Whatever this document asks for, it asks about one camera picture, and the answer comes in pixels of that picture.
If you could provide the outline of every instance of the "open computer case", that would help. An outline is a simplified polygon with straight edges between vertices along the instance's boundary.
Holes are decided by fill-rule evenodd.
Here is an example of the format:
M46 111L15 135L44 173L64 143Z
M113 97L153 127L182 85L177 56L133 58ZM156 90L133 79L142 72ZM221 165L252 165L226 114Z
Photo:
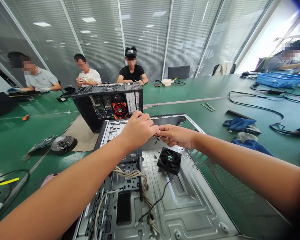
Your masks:
M151 117L154 124L183 126L202 134L205 132L186 114ZM116 137L128 119L104 121L94 150ZM158 161L162 151L176 153L181 162L177 175L161 168ZM149 227L149 215L137 224L138 219L149 210L140 193L141 180L125 178L112 172L104 181L95 197L63 236L63 239L94 240L94 223L102 196L122 188L122 191L107 194L101 202L97 218L98 240L148 240L148 239L241 239L226 211L215 196L189 149L169 147L160 138L150 138L141 148L129 153L119 164L123 171L141 170L147 175L147 197L152 203L164 197L153 208L153 217L159 234Z
M136 110L143 112L143 88L138 82L83 87L71 97L93 133L100 132L105 120L130 118Z

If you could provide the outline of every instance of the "black t-shirt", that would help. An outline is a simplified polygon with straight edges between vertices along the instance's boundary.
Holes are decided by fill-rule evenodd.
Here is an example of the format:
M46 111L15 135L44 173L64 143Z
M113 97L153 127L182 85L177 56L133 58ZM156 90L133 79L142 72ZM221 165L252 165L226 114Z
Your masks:
M119 74L123 76L124 80L132 80L132 81L137 80L137 81L139 81L139 80L142 79L141 75L144 74L144 70L140 65L136 64L136 67L135 67L133 73L130 72L128 66L125 66L120 70Z

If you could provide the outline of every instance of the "circuit board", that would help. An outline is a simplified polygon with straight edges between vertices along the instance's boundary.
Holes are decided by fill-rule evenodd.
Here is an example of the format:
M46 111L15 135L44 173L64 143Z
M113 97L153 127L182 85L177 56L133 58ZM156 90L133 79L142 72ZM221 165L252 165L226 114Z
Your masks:
M106 95L102 96L102 99L98 95L90 96L93 104L93 108L99 119L111 118L114 119L113 110L111 108L111 97Z

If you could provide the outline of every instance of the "black fan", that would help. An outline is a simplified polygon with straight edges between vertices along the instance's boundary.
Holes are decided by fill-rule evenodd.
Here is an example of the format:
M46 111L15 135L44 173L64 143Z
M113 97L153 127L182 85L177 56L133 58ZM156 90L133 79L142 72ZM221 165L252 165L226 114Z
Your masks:
M168 148L162 148L157 166L163 168L164 170L178 175L180 171L181 154L172 151Z

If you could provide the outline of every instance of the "cooling fan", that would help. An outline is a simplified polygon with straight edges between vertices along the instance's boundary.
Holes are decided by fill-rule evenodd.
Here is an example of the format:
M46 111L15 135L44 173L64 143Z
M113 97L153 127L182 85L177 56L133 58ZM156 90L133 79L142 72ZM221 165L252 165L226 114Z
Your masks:
M162 148L157 166L178 175L180 171L181 154L168 148Z
M113 111L114 111L114 119L123 119L127 118L128 110L127 104L123 103L112 103Z

